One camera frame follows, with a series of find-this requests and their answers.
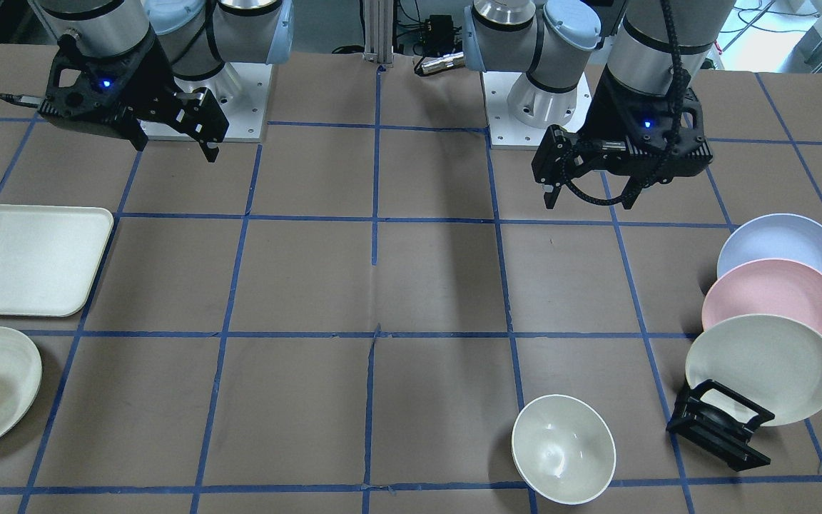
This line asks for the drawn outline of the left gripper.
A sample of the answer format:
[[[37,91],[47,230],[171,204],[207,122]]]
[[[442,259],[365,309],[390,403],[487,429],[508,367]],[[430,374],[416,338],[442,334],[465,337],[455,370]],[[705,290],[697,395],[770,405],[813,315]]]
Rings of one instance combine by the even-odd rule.
[[[630,209],[643,190],[698,176],[713,159],[701,102],[688,79],[656,96],[603,75],[583,126],[575,133],[548,126],[531,167],[547,209],[554,209],[563,188],[587,203]],[[611,199],[590,196],[575,182],[590,171],[623,176],[627,183]]]

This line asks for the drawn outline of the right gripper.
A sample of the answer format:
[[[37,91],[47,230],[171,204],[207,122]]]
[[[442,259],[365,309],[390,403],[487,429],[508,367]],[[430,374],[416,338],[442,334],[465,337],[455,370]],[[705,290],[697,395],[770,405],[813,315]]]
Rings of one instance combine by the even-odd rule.
[[[48,88],[40,96],[0,93],[0,100],[34,109],[53,126],[68,131],[127,140],[138,150],[149,141],[142,121],[185,134],[215,163],[229,123],[206,87],[185,92],[176,81],[156,33],[118,56],[86,56],[81,36],[58,39]]]

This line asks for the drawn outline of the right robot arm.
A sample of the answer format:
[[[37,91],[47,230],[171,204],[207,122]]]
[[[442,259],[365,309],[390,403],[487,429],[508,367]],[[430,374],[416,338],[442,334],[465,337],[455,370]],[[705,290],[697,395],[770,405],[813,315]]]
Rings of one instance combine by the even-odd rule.
[[[129,142],[260,142],[290,1],[41,1],[58,51],[39,96],[0,94],[52,126]]]

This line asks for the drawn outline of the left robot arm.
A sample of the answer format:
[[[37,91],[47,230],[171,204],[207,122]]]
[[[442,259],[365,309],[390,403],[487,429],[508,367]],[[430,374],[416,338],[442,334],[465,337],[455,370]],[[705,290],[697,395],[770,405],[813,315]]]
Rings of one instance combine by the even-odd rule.
[[[562,189],[630,209],[645,189],[710,166],[691,88],[733,10],[731,1],[473,1],[465,9],[467,68],[515,72],[509,104],[544,136],[531,162],[544,205]],[[552,120],[575,102],[591,54],[619,26],[582,126]]]

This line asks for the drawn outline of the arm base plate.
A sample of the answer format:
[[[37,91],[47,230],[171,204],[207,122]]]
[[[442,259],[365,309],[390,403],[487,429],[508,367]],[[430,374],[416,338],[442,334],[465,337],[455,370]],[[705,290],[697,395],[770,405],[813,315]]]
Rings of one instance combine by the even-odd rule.
[[[534,150],[548,126],[575,133],[584,124],[592,95],[585,74],[568,92],[545,91],[525,73],[482,73],[490,144],[498,149]]]
[[[260,143],[275,69],[271,64],[228,62],[211,77],[177,77],[176,83],[185,92],[199,87],[212,91],[229,123],[225,142]]]

